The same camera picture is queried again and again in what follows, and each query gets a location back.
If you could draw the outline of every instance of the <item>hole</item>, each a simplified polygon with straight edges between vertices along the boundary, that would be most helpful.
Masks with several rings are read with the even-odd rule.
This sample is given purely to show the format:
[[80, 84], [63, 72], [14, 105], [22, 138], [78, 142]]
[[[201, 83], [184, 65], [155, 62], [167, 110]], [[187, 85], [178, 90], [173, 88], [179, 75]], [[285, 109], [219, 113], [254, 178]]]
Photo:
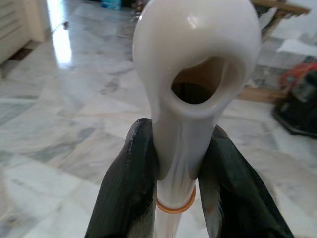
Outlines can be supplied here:
[[223, 58], [212, 57], [182, 70], [173, 81], [173, 92], [179, 99], [189, 104], [207, 101], [220, 85], [225, 63]]

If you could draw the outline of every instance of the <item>white pipe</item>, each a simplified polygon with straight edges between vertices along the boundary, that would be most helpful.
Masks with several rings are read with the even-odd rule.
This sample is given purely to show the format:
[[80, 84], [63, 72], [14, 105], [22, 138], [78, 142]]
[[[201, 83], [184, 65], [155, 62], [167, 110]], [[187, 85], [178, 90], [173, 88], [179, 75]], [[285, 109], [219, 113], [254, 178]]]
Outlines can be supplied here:
[[[151, 0], [144, 9], [133, 58], [151, 106], [157, 196], [165, 207], [188, 202], [214, 127], [246, 83], [260, 45], [248, 0]], [[212, 97], [189, 104], [172, 90], [182, 83], [200, 85]]]

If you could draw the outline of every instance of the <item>white cabinet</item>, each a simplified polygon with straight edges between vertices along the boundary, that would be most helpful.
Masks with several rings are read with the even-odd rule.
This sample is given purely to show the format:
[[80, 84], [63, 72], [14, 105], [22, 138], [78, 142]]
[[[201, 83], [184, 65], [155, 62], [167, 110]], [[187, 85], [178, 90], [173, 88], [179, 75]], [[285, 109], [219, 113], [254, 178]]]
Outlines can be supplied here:
[[0, 64], [29, 40], [23, 2], [0, 0]]

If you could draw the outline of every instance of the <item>blue object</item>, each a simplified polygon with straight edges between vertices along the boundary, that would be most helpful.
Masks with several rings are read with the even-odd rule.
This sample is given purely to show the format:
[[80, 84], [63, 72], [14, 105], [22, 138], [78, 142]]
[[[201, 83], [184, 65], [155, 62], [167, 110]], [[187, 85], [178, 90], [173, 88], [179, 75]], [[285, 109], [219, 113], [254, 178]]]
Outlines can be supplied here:
[[101, 0], [101, 6], [104, 8], [120, 10], [121, 9], [121, 0]]

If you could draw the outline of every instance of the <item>orange rubber band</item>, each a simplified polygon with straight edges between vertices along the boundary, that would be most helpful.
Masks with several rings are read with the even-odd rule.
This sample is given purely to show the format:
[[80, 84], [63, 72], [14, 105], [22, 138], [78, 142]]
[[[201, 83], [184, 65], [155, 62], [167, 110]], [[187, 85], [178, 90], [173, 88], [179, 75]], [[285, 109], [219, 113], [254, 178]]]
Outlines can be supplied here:
[[192, 195], [190, 196], [189, 201], [181, 208], [172, 209], [172, 208], [165, 207], [158, 200], [157, 200], [157, 207], [159, 209], [161, 209], [162, 211], [169, 213], [169, 214], [179, 214], [179, 213], [187, 211], [193, 205], [193, 203], [195, 201], [195, 197], [196, 197], [196, 185], [193, 189], [193, 192], [192, 192]]

